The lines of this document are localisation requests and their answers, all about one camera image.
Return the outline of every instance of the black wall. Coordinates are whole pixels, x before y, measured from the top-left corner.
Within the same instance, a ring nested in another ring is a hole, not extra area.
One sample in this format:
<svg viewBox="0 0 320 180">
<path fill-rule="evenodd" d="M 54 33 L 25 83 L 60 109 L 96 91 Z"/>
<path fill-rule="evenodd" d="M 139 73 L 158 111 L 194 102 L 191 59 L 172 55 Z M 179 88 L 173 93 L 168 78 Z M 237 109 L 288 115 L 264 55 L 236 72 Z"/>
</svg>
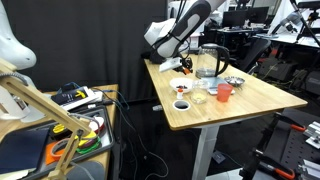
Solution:
<svg viewBox="0 0 320 180">
<path fill-rule="evenodd" d="M 140 54 L 151 22 L 165 19 L 166 0 L 2 0 L 18 40 L 37 56 L 23 70 L 38 89 L 119 84 L 128 101 L 153 96 Z"/>
</svg>

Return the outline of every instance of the white bowl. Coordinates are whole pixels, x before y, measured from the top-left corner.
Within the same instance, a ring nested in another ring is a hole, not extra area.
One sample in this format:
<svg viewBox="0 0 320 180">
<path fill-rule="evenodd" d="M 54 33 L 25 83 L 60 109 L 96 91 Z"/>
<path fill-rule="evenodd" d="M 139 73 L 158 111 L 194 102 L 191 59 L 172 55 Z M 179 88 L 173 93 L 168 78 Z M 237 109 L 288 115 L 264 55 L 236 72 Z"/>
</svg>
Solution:
<svg viewBox="0 0 320 180">
<path fill-rule="evenodd" d="M 183 93 L 188 93 L 192 90 L 192 79 L 189 78 L 173 78 L 170 81 L 170 86 L 176 92 L 178 91 L 179 87 L 182 87 Z"/>
</svg>

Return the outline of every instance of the bottle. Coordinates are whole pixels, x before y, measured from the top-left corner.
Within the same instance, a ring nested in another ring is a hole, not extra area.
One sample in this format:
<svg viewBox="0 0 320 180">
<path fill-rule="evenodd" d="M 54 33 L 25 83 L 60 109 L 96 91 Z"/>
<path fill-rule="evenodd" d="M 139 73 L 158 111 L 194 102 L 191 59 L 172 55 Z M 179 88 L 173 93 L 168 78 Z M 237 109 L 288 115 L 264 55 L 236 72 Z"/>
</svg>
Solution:
<svg viewBox="0 0 320 180">
<path fill-rule="evenodd" d="M 183 95 L 183 89 L 179 88 L 177 92 L 177 99 L 183 99 L 182 95 Z"/>
</svg>

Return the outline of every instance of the office chair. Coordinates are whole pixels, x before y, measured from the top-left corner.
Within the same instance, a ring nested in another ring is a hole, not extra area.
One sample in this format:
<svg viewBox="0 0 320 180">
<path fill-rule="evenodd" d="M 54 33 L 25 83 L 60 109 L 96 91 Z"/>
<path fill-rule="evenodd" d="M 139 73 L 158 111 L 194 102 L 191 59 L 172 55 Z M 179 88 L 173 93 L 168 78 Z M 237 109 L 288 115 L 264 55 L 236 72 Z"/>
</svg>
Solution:
<svg viewBox="0 0 320 180">
<path fill-rule="evenodd" d="M 255 38 L 252 40 L 250 49 L 246 54 L 244 59 L 237 60 L 234 58 L 230 59 L 230 64 L 241 71 L 244 71 L 248 74 L 253 74 L 254 69 L 258 66 L 257 61 L 265 52 L 271 44 L 269 39 Z"/>
</svg>

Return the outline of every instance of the electric kettle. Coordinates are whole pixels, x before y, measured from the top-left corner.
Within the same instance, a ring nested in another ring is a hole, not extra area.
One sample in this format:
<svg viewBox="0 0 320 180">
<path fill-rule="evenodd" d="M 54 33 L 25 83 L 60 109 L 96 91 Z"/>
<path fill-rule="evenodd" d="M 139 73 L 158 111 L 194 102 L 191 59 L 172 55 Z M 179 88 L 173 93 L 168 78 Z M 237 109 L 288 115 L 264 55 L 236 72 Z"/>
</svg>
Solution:
<svg viewBox="0 0 320 180">
<path fill-rule="evenodd" d="M 212 58 L 210 58 L 210 56 L 217 60 L 216 64 L 214 64 L 214 61 Z M 220 69 L 221 57 L 224 58 L 224 65 Z M 229 59 L 230 55 L 227 48 L 213 43 L 203 44 L 199 48 L 198 52 L 196 77 L 217 77 L 227 69 L 229 65 Z"/>
</svg>

